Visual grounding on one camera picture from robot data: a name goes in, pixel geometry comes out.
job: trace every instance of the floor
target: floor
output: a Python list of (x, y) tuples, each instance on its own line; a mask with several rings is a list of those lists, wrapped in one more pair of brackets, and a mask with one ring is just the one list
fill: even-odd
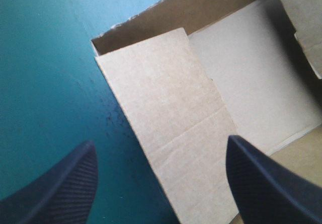
[(178, 223), (90, 39), (158, 0), (0, 0), (0, 199), (92, 139), (88, 223)]

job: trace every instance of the corrugated cardboard edge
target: corrugated cardboard edge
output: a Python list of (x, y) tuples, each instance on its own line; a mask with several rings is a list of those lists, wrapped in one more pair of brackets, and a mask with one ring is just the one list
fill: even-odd
[(92, 40), (97, 55), (183, 27), (191, 34), (255, 0), (161, 0)]

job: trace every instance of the cardboard flap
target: cardboard flap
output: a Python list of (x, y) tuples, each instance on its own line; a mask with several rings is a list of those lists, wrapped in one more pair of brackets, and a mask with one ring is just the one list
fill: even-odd
[(295, 37), (316, 76), (322, 78), (322, 0), (281, 0)]
[(184, 29), (97, 57), (182, 223), (237, 214), (225, 175), (235, 125)]

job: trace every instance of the white cardboard panel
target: white cardboard panel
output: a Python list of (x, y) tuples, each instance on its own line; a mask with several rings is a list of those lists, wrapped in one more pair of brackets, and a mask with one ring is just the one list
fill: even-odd
[(322, 123), (290, 28), (279, 0), (257, 0), (189, 36), (237, 132), (269, 154)]

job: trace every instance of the brown cardboard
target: brown cardboard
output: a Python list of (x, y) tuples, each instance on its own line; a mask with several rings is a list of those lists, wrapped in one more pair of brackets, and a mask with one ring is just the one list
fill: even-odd
[(163, 0), (93, 40), (182, 224), (226, 224), (237, 214), (224, 167), (229, 134), (272, 154), (322, 123), (321, 84), (283, 7), (252, 1)]
[(322, 0), (281, 0), (292, 21), (295, 37), (316, 76), (322, 77)]
[(191, 34), (254, 0), (161, 0), (92, 40), (98, 55), (183, 27)]
[(235, 125), (177, 29), (97, 57), (182, 223), (228, 223), (237, 213), (225, 177)]

